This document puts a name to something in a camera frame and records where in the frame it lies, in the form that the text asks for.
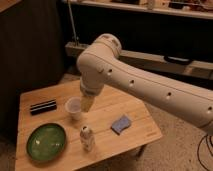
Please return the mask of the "yellow wooden gripper finger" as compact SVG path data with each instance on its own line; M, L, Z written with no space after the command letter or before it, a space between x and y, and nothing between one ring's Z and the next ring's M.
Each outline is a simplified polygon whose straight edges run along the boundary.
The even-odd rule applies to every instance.
M94 103L94 98L90 96L83 96L81 98L81 109L83 112L88 112Z

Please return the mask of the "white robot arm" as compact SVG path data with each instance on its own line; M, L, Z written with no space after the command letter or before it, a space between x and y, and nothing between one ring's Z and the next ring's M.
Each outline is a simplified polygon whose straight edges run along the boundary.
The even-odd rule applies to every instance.
M121 50L117 37L102 34L79 55L84 95L97 96L109 85L213 135L213 91L123 63L119 60Z

